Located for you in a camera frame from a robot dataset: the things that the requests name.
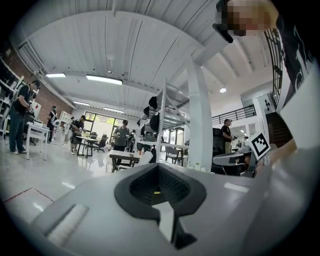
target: staircase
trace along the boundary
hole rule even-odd
[[[269,113],[265,116],[268,123],[270,144],[276,144],[280,148],[292,139],[285,121],[277,112]]]

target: jeans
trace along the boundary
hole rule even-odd
[[[22,135],[24,133],[25,117],[16,111],[12,106],[10,110],[10,130],[9,130],[9,143],[10,151],[15,151],[16,148],[19,152],[25,150],[22,141]]]

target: brick wall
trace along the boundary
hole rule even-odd
[[[4,49],[6,51],[8,47],[11,49],[9,56],[4,57],[4,62],[15,72],[19,77],[24,76],[25,82],[32,82],[35,77],[31,76],[30,71],[25,67],[24,63],[20,60],[19,56],[12,48],[12,46],[7,46]],[[41,105],[41,110],[39,113],[39,119],[42,120],[45,124],[48,122],[47,117],[51,111],[52,106],[56,106],[57,116],[60,116],[61,111],[65,111],[69,114],[72,114],[73,108],[67,105],[64,101],[54,95],[49,91],[41,82],[41,89],[38,95],[35,98],[35,101]]]

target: black railing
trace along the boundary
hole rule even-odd
[[[281,50],[281,43],[279,32],[277,29],[268,29],[264,32],[266,41],[268,42],[273,74],[273,90],[272,97],[274,99],[275,107],[278,106],[281,86],[282,86],[282,70],[283,70],[283,55]]]
[[[231,119],[232,121],[235,121],[250,118],[256,115],[255,106],[252,104],[244,108],[239,108],[237,110],[212,117],[212,125],[223,124],[225,119]]]

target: black office chair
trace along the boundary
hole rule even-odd
[[[95,148],[94,150],[96,151],[103,151],[103,153],[105,152],[104,147],[106,146],[106,142],[107,142],[108,137],[103,135],[100,142],[99,143],[94,143],[95,145],[98,146],[98,148]]]

